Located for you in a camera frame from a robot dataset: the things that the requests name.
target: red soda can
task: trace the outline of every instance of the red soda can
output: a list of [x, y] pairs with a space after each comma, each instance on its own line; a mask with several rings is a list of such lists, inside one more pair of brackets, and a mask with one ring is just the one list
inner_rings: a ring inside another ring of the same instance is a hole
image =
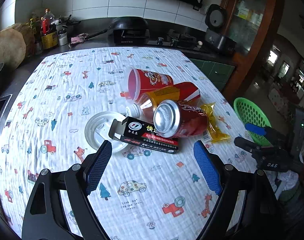
[[189, 137], [202, 134], [207, 129], [208, 118], [199, 107], [164, 100], [153, 116], [157, 132], [165, 137]]

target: red paper cup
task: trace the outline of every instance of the red paper cup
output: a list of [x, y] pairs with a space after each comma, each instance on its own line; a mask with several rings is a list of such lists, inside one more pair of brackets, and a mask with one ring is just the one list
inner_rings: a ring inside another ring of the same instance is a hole
[[173, 85], [169, 75], [128, 67], [124, 76], [124, 95], [136, 101], [145, 92]]

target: metal bolt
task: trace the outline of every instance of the metal bolt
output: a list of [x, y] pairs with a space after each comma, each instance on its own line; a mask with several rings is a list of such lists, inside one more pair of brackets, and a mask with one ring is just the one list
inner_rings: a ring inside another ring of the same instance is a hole
[[49, 172], [48, 169], [43, 169], [43, 170], [41, 171], [41, 175], [47, 175], [48, 172]]
[[263, 170], [257, 170], [257, 174], [260, 176], [263, 176], [265, 174], [265, 172]]
[[228, 171], [231, 171], [231, 170], [233, 170], [233, 165], [231, 165], [231, 164], [225, 164], [225, 169], [227, 169]]
[[79, 170], [81, 168], [81, 165], [80, 164], [74, 164], [73, 166], [72, 166], [72, 169], [74, 170], [74, 171], [77, 171], [77, 170]]

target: small cardboard box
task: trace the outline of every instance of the small cardboard box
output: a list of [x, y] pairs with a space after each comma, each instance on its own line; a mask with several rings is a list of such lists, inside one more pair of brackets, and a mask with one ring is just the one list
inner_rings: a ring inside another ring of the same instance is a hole
[[178, 151], [177, 138], [164, 138], [157, 133], [153, 124], [130, 116], [122, 122], [114, 119], [109, 137], [154, 151], [172, 154]]

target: window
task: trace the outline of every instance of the window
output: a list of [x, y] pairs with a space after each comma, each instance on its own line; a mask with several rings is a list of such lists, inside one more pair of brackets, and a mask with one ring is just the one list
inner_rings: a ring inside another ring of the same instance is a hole
[[279, 78], [284, 77], [289, 68], [290, 68], [290, 66], [285, 61], [283, 61], [283, 64], [282, 64], [281, 68], [279, 69], [278, 77]]
[[274, 66], [276, 60], [277, 60], [278, 56], [273, 52], [273, 51], [270, 51], [269, 52], [269, 58], [267, 59], [267, 61], [269, 61], [269, 63]]

